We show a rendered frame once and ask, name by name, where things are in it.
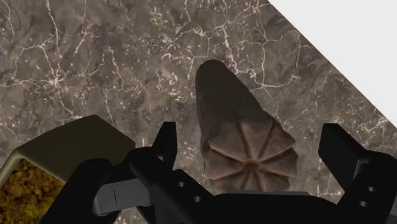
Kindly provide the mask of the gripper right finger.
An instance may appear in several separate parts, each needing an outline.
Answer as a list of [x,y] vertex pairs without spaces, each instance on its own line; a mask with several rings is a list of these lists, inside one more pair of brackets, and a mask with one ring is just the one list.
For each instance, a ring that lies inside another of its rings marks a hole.
[[345,224],[386,224],[397,198],[397,159],[365,149],[337,123],[322,127],[318,155],[344,194]]

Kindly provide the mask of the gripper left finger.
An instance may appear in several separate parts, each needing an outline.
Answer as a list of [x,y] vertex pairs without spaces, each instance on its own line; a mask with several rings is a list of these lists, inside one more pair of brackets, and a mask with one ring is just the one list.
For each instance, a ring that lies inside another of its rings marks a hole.
[[147,224],[217,224],[216,198],[181,169],[176,125],[165,122],[153,146],[130,150],[118,165],[80,163],[39,224],[114,224],[135,207]]

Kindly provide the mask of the olive box with yellow filling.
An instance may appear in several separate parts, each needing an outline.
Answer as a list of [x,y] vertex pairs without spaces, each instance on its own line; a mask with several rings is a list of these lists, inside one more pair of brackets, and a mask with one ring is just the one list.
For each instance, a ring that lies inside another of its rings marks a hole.
[[93,158],[119,164],[136,143],[97,115],[90,115],[41,134],[12,151],[0,168],[0,187],[21,159],[62,182],[77,166]]

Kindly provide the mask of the brown ribbed bottle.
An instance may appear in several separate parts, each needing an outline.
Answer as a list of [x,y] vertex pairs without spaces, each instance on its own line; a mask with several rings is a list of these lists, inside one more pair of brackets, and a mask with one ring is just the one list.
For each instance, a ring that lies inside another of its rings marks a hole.
[[266,112],[247,86],[219,60],[195,75],[200,153],[219,193],[285,191],[297,175],[295,139]]

